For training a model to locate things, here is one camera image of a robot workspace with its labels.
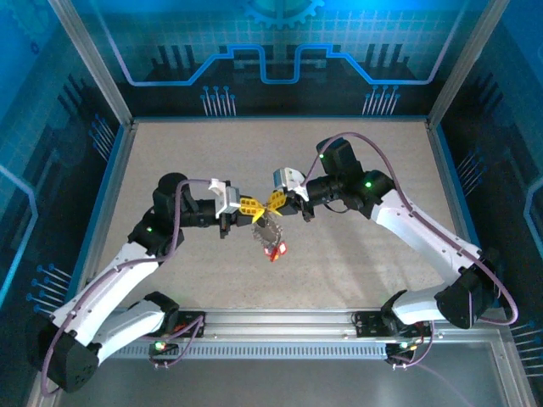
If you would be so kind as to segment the base led board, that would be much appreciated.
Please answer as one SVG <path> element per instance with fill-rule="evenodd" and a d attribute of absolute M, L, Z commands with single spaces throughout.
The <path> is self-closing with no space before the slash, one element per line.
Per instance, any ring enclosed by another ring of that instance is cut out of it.
<path fill-rule="evenodd" d="M 399 355 L 410 359 L 414 356 L 417 350 L 418 343 L 416 341 L 399 341 L 395 343 L 387 343 L 385 346 L 386 355 L 389 358 Z"/>
<path fill-rule="evenodd" d="M 179 347 L 176 343 L 166 342 L 164 339 L 153 340 L 149 345 L 149 355 L 152 357 L 176 354 Z"/>

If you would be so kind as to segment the left aluminium frame post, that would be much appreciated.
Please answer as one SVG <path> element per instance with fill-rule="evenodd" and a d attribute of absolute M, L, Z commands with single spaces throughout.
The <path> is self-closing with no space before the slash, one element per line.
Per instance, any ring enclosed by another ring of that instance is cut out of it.
<path fill-rule="evenodd" d="M 75 6 L 71 0 L 48 0 L 48 3 L 98 85 L 115 118 L 123 127 L 131 128 L 132 113 Z"/>

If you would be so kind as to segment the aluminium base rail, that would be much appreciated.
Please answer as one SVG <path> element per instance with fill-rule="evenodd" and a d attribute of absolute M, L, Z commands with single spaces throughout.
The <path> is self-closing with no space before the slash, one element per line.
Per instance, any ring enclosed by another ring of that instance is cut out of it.
<path fill-rule="evenodd" d="M 357 337 L 351 323 L 356 311 L 378 309 L 207 309 L 201 338 L 224 341 L 302 341 L 375 339 L 397 342 L 404 337 Z"/>

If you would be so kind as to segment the right aluminium frame post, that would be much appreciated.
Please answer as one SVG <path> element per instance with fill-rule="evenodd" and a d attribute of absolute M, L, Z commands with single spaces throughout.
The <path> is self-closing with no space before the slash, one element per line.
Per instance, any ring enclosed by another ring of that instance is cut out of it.
<path fill-rule="evenodd" d="M 496 28 L 511 0 L 489 0 L 460 55 L 443 85 L 434 106 L 428 115 L 428 128 L 437 131 L 437 127 L 454 101 L 458 91 L 475 62 L 479 59 L 492 32 Z"/>

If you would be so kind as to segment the left base LED board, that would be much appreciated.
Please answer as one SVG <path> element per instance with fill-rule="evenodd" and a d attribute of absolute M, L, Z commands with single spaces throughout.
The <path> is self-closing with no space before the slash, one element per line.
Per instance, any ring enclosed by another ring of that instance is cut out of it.
<path fill-rule="evenodd" d="M 164 339 L 153 340 L 149 345 L 149 355 L 152 357 L 176 354 L 179 347 L 176 343 L 166 342 Z"/>

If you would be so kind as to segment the aluminium side rail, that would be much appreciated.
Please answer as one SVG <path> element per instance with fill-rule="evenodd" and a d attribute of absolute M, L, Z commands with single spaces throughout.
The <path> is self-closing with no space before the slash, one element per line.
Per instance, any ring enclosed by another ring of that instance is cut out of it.
<path fill-rule="evenodd" d="M 135 139 L 136 125 L 121 126 L 106 164 L 81 250 L 74 267 L 65 302 L 73 299 L 99 272 L 109 224 L 115 211 L 127 163 Z"/>
<path fill-rule="evenodd" d="M 428 121 L 425 125 L 451 213 L 454 230 L 459 237 L 481 248 L 479 236 L 475 230 L 445 134 L 439 125 L 433 128 Z"/>

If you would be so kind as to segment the right base LED board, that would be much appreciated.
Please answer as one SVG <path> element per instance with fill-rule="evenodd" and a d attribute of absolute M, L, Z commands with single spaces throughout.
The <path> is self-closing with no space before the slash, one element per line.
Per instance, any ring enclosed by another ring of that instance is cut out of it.
<path fill-rule="evenodd" d="M 414 356 L 417 350 L 418 343 L 416 341 L 399 341 L 395 343 L 387 343 L 385 346 L 386 355 L 389 358 L 399 355 L 410 359 Z"/>

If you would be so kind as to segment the right aluminium side rail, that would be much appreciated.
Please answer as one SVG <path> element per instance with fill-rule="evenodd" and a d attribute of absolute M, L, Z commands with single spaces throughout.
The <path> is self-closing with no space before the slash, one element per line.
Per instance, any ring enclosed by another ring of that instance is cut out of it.
<path fill-rule="evenodd" d="M 481 248 L 479 236 L 475 230 L 445 134 L 439 125 L 433 128 L 428 121 L 425 125 L 451 213 L 454 230 L 459 237 Z"/>

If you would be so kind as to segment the aluminium frame post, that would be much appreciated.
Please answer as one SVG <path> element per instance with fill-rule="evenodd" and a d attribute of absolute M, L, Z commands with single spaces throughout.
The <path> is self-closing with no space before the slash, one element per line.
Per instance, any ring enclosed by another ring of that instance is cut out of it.
<path fill-rule="evenodd" d="M 132 113 L 75 6 L 71 0 L 48 0 L 48 3 L 98 85 L 115 118 L 123 127 L 131 128 Z"/>
<path fill-rule="evenodd" d="M 492 32 L 496 28 L 511 0 L 489 0 L 460 55 L 443 85 L 434 106 L 428 115 L 428 128 L 437 131 L 437 127 L 454 101 L 458 91 L 475 62 L 479 59 Z"/>

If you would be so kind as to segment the grey metal front panel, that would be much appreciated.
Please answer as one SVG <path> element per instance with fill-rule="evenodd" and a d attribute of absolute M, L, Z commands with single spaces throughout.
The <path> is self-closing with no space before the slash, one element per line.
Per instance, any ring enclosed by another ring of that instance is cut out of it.
<path fill-rule="evenodd" d="M 377 360 L 184 360 L 157 371 L 113 360 L 80 391 L 25 407 L 543 407 L 543 392 L 500 374 L 486 343 L 436 344 L 418 365 Z"/>

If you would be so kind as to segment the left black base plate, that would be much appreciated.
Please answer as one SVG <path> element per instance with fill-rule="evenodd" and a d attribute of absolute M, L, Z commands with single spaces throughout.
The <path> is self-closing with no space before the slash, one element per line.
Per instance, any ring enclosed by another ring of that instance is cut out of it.
<path fill-rule="evenodd" d="M 204 335 L 207 314 L 204 311 L 180 311 L 174 325 L 175 337 L 190 338 Z"/>

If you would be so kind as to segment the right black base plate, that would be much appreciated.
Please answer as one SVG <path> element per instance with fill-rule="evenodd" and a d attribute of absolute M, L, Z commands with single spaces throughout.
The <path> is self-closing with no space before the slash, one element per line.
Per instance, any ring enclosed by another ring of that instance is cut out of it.
<path fill-rule="evenodd" d="M 357 337 L 404 337 L 427 338 L 431 334 L 427 322 L 416 322 L 406 325 L 392 314 L 381 311 L 356 311 L 351 314 L 351 323 Z"/>

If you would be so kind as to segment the keyring with keys and tags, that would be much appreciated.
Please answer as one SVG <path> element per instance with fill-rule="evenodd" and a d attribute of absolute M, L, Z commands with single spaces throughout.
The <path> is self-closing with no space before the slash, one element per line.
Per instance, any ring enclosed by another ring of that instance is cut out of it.
<path fill-rule="evenodd" d="M 275 217 L 265 212 L 252 228 L 253 238 L 263 247 L 264 255 L 273 263 L 282 256 L 276 254 L 276 247 L 280 242 L 285 242 L 283 229 L 277 223 Z"/>

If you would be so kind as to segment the left aluminium side rail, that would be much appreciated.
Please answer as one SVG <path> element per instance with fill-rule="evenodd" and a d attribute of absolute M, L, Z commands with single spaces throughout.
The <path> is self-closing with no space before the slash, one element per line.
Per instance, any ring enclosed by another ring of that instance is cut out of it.
<path fill-rule="evenodd" d="M 81 250 L 74 267 L 65 302 L 73 299 L 99 272 L 109 224 L 115 211 L 127 163 L 135 139 L 136 125 L 121 126 L 106 164 Z"/>

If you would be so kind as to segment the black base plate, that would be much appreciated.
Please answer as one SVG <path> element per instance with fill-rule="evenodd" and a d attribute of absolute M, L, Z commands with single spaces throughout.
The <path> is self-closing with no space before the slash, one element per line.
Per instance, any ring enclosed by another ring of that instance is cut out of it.
<path fill-rule="evenodd" d="M 207 314 L 204 311 L 180 311 L 174 325 L 175 337 L 190 338 L 204 335 Z"/>
<path fill-rule="evenodd" d="M 427 338 L 431 334 L 427 322 L 416 322 L 406 325 L 392 314 L 381 311 L 356 311 L 351 314 L 351 323 L 357 337 L 404 337 Z"/>

